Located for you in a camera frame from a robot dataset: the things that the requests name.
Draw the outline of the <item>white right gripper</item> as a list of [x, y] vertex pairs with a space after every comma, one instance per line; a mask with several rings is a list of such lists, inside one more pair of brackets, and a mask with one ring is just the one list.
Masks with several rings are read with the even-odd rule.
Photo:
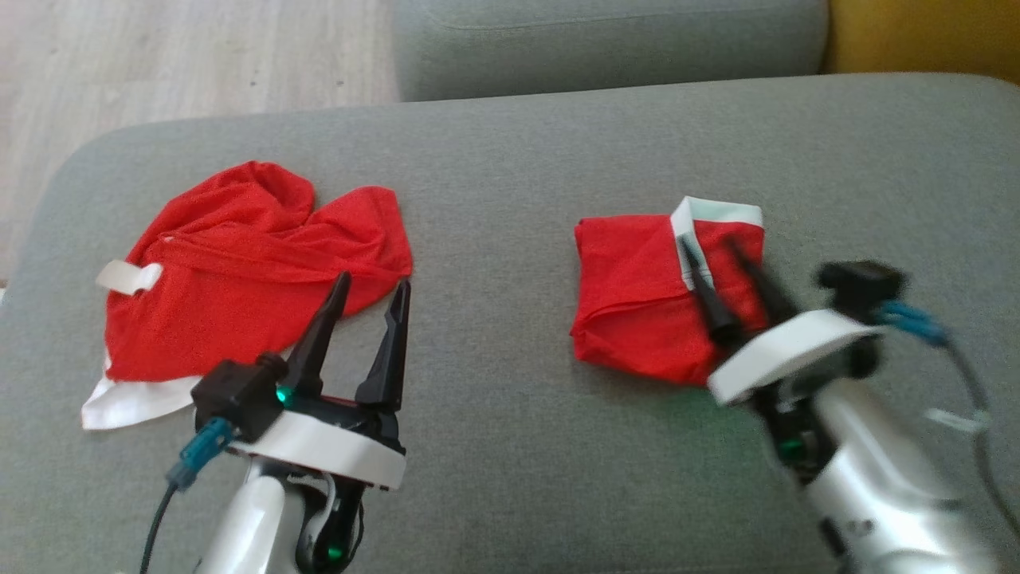
[[[704, 279], [688, 239], [678, 238], [678, 246], [709, 340], [720, 350], [736, 350], [742, 345], [740, 317]], [[708, 389], [719, 406], [744, 407], [758, 415], [779, 464], [797, 483], [808, 484], [835, 451], [814, 413], [812, 396], [839, 377], [854, 344], [877, 338], [884, 329], [831, 309], [800, 313], [787, 291], [752, 261], [735, 239], [726, 240], [726, 247], [749, 277], [772, 329], [725, 360], [710, 375]]]

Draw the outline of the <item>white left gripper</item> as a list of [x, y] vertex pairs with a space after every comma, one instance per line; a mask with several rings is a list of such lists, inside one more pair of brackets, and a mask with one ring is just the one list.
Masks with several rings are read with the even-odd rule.
[[336, 277], [287, 359], [285, 401], [258, 397], [230, 408], [237, 453], [397, 490], [406, 471], [406, 448], [398, 436], [403, 406], [411, 283], [401, 280], [385, 312], [386, 331], [355, 401], [320, 396], [321, 368], [335, 324], [341, 320], [351, 274]]

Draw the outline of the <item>red shorts with white waistband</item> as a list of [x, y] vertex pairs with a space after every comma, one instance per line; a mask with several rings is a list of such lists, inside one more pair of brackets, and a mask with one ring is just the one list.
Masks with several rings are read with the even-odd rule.
[[579, 362], [703, 387], [719, 352], [692, 295], [677, 241], [691, 241], [704, 280], [750, 330], [766, 320], [728, 241], [755, 264], [763, 258], [758, 206], [686, 196], [671, 214], [584, 218], [575, 227], [579, 303], [571, 327]]

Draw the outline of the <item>red jersey with white sleeves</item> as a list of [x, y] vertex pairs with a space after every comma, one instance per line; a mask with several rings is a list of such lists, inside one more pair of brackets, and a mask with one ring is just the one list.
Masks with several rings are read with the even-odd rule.
[[81, 427], [174, 413], [223, 360], [291, 348], [346, 272], [347, 316], [412, 274], [393, 190], [359, 187], [317, 206], [309, 179], [248, 161], [178, 194], [97, 276], [107, 291], [104, 367]]

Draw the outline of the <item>grey sofa seat cushion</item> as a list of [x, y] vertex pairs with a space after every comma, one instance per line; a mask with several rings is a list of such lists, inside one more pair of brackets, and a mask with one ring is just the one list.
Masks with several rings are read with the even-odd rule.
[[0, 305], [0, 574], [137, 574], [190, 408], [80, 427], [104, 291], [169, 199], [248, 160], [332, 199], [397, 193], [414, 273], [404, 486], [365, 497], [352, 574], [804, 572], [834, 562], [754, 417], [575, 360], [573, 229], [757, 204], [806, 308], [824, 261], [878, 259], [990, 392], [1020, 515], [1020, 88], [970, 75], [713, 81], [123, 128], [37, 208]]

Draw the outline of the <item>grey sofa backrest cushion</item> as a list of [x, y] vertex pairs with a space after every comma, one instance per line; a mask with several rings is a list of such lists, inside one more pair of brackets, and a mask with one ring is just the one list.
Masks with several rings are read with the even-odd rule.
[[404, 101], [815, 75], [830, 0], [394, 0]]

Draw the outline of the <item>yellow sofa backrest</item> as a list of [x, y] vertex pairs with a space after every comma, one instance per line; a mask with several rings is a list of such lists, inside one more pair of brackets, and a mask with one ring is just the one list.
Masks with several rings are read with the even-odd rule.
[[1020, 0], [828, 0], [824, 73], [966, 73], [1020, 86]]

